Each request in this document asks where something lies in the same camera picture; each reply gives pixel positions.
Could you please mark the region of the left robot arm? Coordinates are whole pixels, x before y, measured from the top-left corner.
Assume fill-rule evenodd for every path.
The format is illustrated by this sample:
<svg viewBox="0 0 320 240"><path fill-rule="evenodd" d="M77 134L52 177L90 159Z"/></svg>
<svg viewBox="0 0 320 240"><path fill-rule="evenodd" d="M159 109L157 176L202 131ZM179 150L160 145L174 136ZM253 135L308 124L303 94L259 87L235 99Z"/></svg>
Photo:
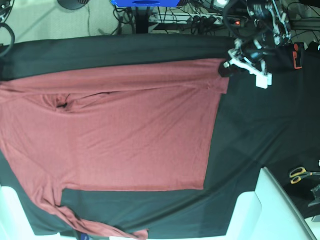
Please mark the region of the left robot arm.
<svg viewBox="0 0 320 240"><path fill-rule="evenodd" d="M223 23L236 39L234 48L228 51L229 59L220 64L218 72L223 78L244 70L257 77L270 77L265 56L274 55L277 48L292 38L287 13L274 0L246 0L245 6L255 32L244 36L229 19L229 12L236 3L237 0L229 1L223 10Z"/></svg>

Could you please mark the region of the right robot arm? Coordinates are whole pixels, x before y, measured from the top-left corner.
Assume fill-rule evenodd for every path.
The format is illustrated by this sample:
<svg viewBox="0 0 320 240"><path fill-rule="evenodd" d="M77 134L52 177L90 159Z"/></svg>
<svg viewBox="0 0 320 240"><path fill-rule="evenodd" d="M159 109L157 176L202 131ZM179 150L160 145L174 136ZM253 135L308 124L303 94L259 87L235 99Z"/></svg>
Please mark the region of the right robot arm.
<svg viewBox="0 0 320 240"><path fill-rule="evenodd" d="M15 5L14 0L0 0L0 28L5 29L10 35L10 43L7 46L0 44L0 57L6 56L13 48L16 36L12 28L7 24L7 20L10 17L13 7Z"/></svg>

